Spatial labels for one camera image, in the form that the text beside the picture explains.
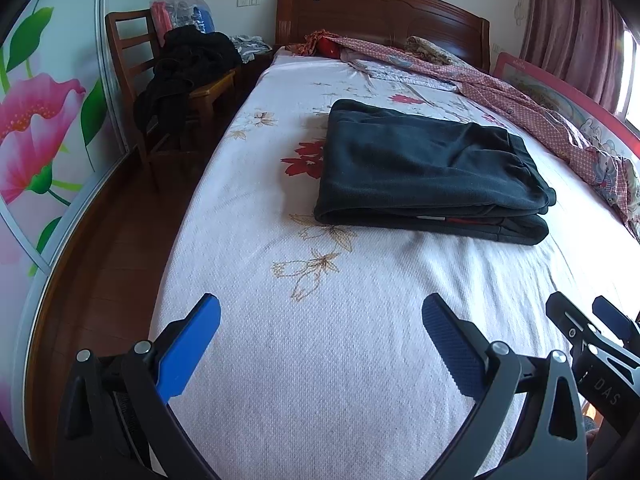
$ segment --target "black jacket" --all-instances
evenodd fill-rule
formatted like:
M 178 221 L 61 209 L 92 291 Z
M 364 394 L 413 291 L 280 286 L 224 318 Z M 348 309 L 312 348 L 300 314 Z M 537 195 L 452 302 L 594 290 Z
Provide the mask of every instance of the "black jacket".
M 407 115 L 341 99 L 329 114 L 314 214 L 533 245 L 556 192 L 503 128 Z
M 194 25 L 170 30 L 154 78 L 133 105 L 136 126 L 146 132 L 151 118 L 158 116 L 162 133 L 179 134 L 187 118 L 189 93 L 241 63 L 231 40 L 220 32 L 203 34 Z

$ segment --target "curtain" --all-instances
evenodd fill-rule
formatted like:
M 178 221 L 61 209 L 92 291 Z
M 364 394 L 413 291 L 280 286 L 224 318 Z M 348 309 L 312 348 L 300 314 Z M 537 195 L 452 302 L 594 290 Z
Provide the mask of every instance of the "curtain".
M 610 0 L 532 0 L 520 57 L 615 113 L 624 23 Z

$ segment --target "white bed sheet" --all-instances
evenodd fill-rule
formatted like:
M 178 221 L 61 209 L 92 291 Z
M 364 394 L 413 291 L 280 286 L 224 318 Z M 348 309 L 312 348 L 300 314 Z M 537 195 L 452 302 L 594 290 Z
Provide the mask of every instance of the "white bed sheet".
M 280 160 L 298 157 L 300 142 L 324 137 L 326 113 L 343 97 L 437 118 L 498 121 L 521 135 L 558 194 L 545 216 L 549 236 L 529 247 L 313 225 L 319 181 L 287 175 L 290 164 Z M 439 292 L 489 341 L 546 356 L 568 350 L 545 317 L 549 294 L 560 290 L 586 312 L 603 294 L 634 317 L 639 256 L 604 202 L 504 118 L 452 92 L 368 80 L 339 61 L 280 54 L 198 185 L 150 336 L 185 316 L 204 292 L 220 299 L 220 328 L 170 405 L 223 480 L 418 479 L 472 407 L 422 326 L 422 300 Z M 519 406 L 484 468 L 497 463 Z

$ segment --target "wooden headboard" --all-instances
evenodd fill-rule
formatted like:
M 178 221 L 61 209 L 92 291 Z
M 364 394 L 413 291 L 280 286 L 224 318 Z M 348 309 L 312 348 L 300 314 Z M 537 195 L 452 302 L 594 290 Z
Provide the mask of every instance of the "wooden headboard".
M 489 22 L 441 0 L 278 0 L 276 44 L 303 43 L 322 28 L 397 47 L 420 36 L 489 70 Z

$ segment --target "window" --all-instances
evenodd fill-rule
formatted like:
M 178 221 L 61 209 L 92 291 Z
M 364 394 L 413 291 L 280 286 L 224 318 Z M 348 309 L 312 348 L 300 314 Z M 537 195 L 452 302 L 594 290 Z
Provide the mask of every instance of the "window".
M 640 60 L 638 42 L 625 30 L 622 86 L 616 115 L 640 136 Z

